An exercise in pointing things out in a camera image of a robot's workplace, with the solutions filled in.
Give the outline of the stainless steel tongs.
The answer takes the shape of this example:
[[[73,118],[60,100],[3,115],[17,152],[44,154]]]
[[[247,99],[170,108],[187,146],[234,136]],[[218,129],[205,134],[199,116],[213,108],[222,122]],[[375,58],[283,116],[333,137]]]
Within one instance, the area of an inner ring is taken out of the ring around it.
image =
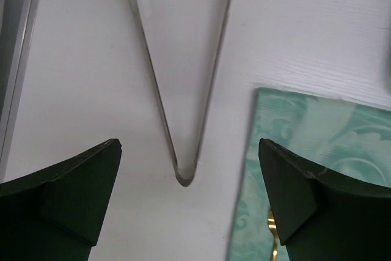
[[[139,40],[145,57],[145,62],[149,70],[152,88],[155,94],[155,100],[159,109],[159,116],[164,130],[165,139],[167,142],[170,159],[172,160],[172,167],[174,169],[175,178],[177,182],[184,187],[189,186],[195,177],[197,164],[199,162],[202,144],[205,135],[205,128],[208,120],[208,113],[210,110],[211,99],[214,91],[214,82],[216,79],[217,68],[221,56],[221,49],[224,44],[224,37],[228,22],[229,10],[231,0],[221,0],[221,10],[217,18],[217,31],[213,34],[215,40],[213,41],[213,56],[210,58],[211,71],[208,74],[208,84],[204,87],[207,90],[205,94],[205,101],[201,106],[202,110],[197,113],[197,127],[196,127],[196,144],[195,151],[192,158],[189,160],[190,167],[180,168],[178,166],[178,157],[175,151],[175,144],[172,139],[169,121],[167,120],[167,112],[164,109],[164,102],[159,88],[159,83],[156,75],[156,67],[153,65],[153,59],[150,52],[150,45],[148,44],[147,35],[145,33],[145,25],[142,21],[141,7],[138,0],[129,0],[129,5],[137,26]]]

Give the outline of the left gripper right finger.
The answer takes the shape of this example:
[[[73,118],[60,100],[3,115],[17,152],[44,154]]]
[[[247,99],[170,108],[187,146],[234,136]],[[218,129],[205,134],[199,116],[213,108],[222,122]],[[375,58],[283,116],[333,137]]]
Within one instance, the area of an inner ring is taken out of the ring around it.
[[[270,139],[258,156],[290,260],[390,260],[390,188],[309,161]]]

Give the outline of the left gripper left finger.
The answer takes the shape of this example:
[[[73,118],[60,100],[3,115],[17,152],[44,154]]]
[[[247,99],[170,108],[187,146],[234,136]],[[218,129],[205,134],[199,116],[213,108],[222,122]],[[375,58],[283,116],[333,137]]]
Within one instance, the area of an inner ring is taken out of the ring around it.
[[[122,156],[109,139],[1,184],[1,260],[88,260]]]

